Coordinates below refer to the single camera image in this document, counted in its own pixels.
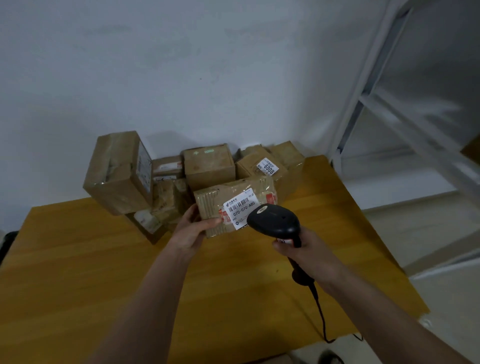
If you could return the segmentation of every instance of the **person's left arm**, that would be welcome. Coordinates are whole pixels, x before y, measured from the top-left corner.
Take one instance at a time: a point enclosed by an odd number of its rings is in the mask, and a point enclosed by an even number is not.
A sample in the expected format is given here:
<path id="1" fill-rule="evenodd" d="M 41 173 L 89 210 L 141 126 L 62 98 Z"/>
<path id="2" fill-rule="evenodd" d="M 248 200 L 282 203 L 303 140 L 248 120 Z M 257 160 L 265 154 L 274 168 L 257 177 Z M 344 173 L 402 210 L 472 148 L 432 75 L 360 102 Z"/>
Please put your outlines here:
<path id="1" fill-rule="evenodd" d="M 125 313 L 88 359 L 89 364 L 167 362 L 188 265 L 205 237 L 204 230 L 221 222 L 219 218 L 196 222 L 198 219 L 193 205 L 183 215 Z"/>

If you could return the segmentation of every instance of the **pile of boxes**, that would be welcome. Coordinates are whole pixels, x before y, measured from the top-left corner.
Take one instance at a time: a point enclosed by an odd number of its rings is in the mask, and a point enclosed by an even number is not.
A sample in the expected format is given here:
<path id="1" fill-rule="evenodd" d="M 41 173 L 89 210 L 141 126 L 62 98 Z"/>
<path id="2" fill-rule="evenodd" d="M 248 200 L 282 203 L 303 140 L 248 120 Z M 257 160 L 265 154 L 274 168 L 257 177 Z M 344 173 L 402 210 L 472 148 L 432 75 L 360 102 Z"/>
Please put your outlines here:
<path id="1" fill-rule="evenodd" d="M 152 160 L 137 132 L 98 137 L 84 189 L 112 215 L 125 215 L 151 242 L 174 231 L 197 203 L 202 219 L 222 218 L 208 237 L 246 226 L 264 203 L 282 203 L 301 183 L 304 156 L 290 142 L 239 150 L 227 144 Z"/>

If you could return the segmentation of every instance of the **barcode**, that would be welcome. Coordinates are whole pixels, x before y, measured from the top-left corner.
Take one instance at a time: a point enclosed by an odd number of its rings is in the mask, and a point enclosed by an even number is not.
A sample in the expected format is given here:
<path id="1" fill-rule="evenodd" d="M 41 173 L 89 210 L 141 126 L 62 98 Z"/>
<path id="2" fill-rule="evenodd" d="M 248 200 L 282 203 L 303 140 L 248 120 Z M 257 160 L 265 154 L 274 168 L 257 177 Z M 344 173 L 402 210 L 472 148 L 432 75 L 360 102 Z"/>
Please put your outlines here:
<path id="1" fill-rule="evenodd" d="M 228 210 L 230 212 L 233 212 L 235 211 L 237 208 L 239 207 L 242 207 L 244 204 L 246 204 L 247 202 L 249 201 L 248 197 L 244 198 L 243 200 L 241 200 L 240 202 L 237 202 L 236 204 L 234 205 L 231 205 Z"/>

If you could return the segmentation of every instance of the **forearm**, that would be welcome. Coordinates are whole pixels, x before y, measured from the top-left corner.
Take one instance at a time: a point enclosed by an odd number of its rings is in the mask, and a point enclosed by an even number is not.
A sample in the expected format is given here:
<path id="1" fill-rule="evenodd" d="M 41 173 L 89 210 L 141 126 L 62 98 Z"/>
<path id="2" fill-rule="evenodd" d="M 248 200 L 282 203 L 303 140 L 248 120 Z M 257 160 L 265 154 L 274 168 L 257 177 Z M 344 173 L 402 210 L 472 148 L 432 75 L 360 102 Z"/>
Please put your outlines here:
<path id="1" fill-rule="evenodd" d="M 188 264 L 167 245 L 89 363 L 166 363 Z"/>
<path id="2" fill-rule="evenodd" d="M 382 363 L 470 363 L 347 268 L 325 289 Z"/>

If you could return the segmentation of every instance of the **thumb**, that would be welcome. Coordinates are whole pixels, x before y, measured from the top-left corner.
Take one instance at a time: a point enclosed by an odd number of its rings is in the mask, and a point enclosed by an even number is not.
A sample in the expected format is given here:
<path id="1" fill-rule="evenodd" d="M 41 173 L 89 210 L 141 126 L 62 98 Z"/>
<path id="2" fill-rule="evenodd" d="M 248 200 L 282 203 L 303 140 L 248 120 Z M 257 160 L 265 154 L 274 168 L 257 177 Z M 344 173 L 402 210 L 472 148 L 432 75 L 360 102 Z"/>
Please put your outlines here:
<path id="1" fill-rule="evenodd" d="M 215 226 L 222 222 L 221 218 L 209 218 L 207 220 L 202 220 L 199 222 L 194 222 L 190 225 L 190 229 L 192 229 L 195 233 L 200 234 L 202 231 L 207 229 L 213 229 Z"/>
<path id="2" fill-rule="evenodd" d="M 278 251 L 280 254 L 293 258 L 295 255 L 296 248 L 289 244 L 281 243 L 278 240 L 272 242 L 273 248 Z"/>

